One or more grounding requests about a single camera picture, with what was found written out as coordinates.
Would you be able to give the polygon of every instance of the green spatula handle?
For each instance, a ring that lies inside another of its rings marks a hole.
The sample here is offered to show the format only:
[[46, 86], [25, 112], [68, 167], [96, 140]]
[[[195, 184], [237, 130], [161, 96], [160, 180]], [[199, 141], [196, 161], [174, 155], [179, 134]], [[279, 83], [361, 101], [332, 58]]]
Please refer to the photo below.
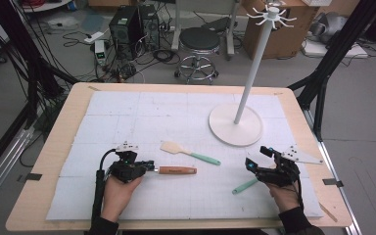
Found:
[[254, 185], [255, 183], [257, 183], [259, 180], [258, 179], [252, 179], [250, 180], [249, 182], [246, 182], [240, 186], [238, 186], [237, 188], [235, 188], [233, 191], [231, 191], [232, 194], [239, 194], [241, 192], [243, 192], [244, 190], [246, 190], [247, 188], [249, 188], [250, 186]]
[[191, 153], [190, 155], [194, 158], [197, 158], [199, 160], [205, 161], [205, 162], [210, 163], [210, 164], [221, 165], [221, 162], [219, 160], [215, 160], [213, 158], [210, 158], [210, 157], [207, 157], [207, 156], [204, 156], [204, 155], [200, 155], [200, 154], [196, 154], [196, 153]]

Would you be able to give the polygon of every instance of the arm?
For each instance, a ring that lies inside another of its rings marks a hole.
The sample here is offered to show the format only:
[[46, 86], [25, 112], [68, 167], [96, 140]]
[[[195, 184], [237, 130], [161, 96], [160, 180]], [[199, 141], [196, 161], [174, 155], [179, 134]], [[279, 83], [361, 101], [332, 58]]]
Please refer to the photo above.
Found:
[[133, 191], [141, 181], [142, 177], [139, 177], [130, 183], [124, 184], [113, 176], [108, 178], [102, 213], [91, 224], [90, 235], [114, 235], [117, 233], [118, 217], [130, 202]]
[[279, 217], [287, 234], [322, 235], [322, 230], [309, 223], [304, 211], [298, 203], [298, 195], [292, 185], [279, 188], [276, 185], [266, 184], [270, 195], [279, 208]]

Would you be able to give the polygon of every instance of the black sleeve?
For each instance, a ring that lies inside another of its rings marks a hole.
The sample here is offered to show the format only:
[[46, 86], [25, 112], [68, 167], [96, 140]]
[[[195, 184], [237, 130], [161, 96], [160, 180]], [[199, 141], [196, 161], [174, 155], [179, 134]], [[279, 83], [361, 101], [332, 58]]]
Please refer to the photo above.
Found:
[[322, 230], [309, 223], [301, 208], [294, 208], [279, 213], [285, 227], [286, 234], [297, 235], [322, 235]]
[[110, 222], [97, 217], [91, 224], [89, 235], [115, 235], [118, 232], [118, 223]]

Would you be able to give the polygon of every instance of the white tabletop mat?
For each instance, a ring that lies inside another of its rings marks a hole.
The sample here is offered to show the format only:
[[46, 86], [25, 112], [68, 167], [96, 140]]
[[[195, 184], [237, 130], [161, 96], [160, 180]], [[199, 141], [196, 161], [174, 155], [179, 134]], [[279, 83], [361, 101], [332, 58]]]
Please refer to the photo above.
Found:
[[[96, 170], [102, 156], [124, 141], [139, 146], [136, 161], [155, 166], [193, 166], [193, 175], [147, 172], [120, 219], [197, 219], [277, 217], [278, 209], [265, 185], [258, 182], [238, 195], [231, 191], [254, 178], [245, 159], [260, 166], [274, 165], [259, 152], [261, 145], [282, 152], [295, 145], [289, 124], [276, 96], [250, 95], [247, 106], [262, 118], [264, 133], [254, 145], [232, 147], [216, 139], [209, 114], [220, 104], [239, 103], [239, 94], [95, 92], [77, 131], [57, 183], [48, 220], [90, 219]], [[221, 165], [208, 164], [184, 154], [160, 150], [163, 141], [210, 156]], [[106, 157], [104, 169], [118, 156]], [[323, 216], [303, 164], [305, 214]]]

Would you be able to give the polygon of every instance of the black tape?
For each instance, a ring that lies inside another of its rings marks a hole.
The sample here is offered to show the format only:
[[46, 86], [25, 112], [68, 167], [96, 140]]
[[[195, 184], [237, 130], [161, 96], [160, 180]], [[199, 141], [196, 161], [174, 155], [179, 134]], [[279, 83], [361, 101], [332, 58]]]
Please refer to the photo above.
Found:
[[27, 180], [36, 180], [36, 181], [39, 181], [41, 179], [41, 176], [42, 176], [42, 174], [29, 173], [26, 176], [25, 181], [27, 181]]
[[322, 181], [325, 185], [336, 185], [338, 188], [344, 187], [343, 181], [337, 181], [334, 178], [322, 179]]

